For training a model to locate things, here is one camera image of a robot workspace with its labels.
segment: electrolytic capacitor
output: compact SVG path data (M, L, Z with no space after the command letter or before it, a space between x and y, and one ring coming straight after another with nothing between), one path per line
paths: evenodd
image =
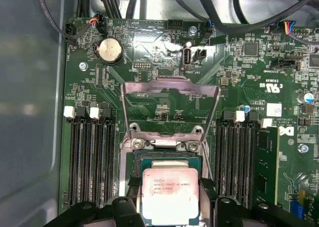
M299 103L312 103L314 100L314 95L312 93L302 93L298 96L297 101Z

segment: black connector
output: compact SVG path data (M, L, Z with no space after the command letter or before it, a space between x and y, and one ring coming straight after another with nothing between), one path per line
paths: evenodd
M68 34L68 35L75 35L76 32L77 32L77 28L76 26L73 24L73 23L67 23L65 25L65 32ZM65 41L70 44L70 45L76 45L76 40L74 39L69 39L69 38L65 38Z

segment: white sticker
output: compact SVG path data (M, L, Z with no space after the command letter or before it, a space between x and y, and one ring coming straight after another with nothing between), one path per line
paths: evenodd
M282 105L281 103L267 103L267 116L281 117Z

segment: black dimm slot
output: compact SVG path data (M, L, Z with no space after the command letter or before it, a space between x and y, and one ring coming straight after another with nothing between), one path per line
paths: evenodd
M222 127L217 126L216 141L215 141L215 163L214 163L214 180L216 182L216 191L220 192L220 153L221 153L221 139L222 139Z
M107 142L106 142L106 194L105 200L107 201L113 196L113 174L114 174L114 126L110 123L107 125Z
M91 123L87 123L87 138L85 145L85 163L84 163L84 201L89 201L89 189L90 189L90 154L91 154Z
M247 126L245 133L245 159L244 159L244 184L243 184L243 206L248 208L249 205L249 180L250 180L250 150L251 150L251 128Z
M96 124L92 123L91 128L91 141L90 141L90 157L89 157L89 201L94 202L93 199L93 178L95 176L95 162L94 162L94 153L96 148Z
M95 185L95 197L96 205L101 206L101 179L102 179L102 158L104 149L104 126L99 124L98 126L98 146L96 149L96 185Z
M239 129L239 136L240 136L240 148L239 148L239 173L238 173L238 194L237 194L237 200L239 203L243 203L243 198L244 198L244 193L243 193L243 188L244 188L244 155L245 155L245 133L246 133L246 128L240 128Z
M226 180L226 196L231 196L232 195L232 170L233 170L233 165L234 165L234 127L229 127L229 139L228 139L228 150L227 150L227 180Z
M79 124L71 124L71 142L70 142L70 173L69 173L69 205L75 204L76 200L76 167L77 167L77 150L78 150L78 133Z
M240 149L240 142L239 142L239 125L236 124L233 129L233 152L232 152L232 166L231 166L231 196L237 198L238 194L238 168L239 168L239 149Z
M249 208L253 204L253 187L254 187L254 179L255 179L255 146L257 145L257 130L256 128L251 129L251 137L250 137L250 179L249 179L249 187L250 192L248 193L249 198Z
M226 188L227 188L227 161L228 161L228 157L227 157L227 153L228 153L228 130L229 127L223 127L222 129L222 157L221 157L221 186L220 186L220 190L221 190L221 195L222 196L226 196Z

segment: microchip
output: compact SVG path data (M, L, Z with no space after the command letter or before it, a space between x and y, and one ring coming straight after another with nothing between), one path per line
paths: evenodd
M244 47L245 56L257 56L258 44L256 42L246 42Z
M311 54L309 56L309 66L319 68L319 55Z
M228 77L221 77L220 78L220 85L228 86L229 85L229 78Z
M106 117L106 118L110 118L111 112L112 112L111 108L103 108L101 116Z
M86 116L86 108L79 106L78 109L76 110L76 115L81 117Z
M298 125L299 126L305 126L305 119L304 118L298 118Z
M220 95L223 97L228 97L228 89L221 89Z
M267 179L261 175L258 176L257 178L257 187L258 189L263 192L266 193L267 191Z
M311 121L308 118L305 118L305 126L310 126Z
M183 20L168 20L167 28L173 30L182 30L183 29Z
M82 106L89 106L89 102L88 101L82 101L81 104L82 104Z
M313 105L302 105L301 106L301 112L304 114L312 114L314 112L314 106Z

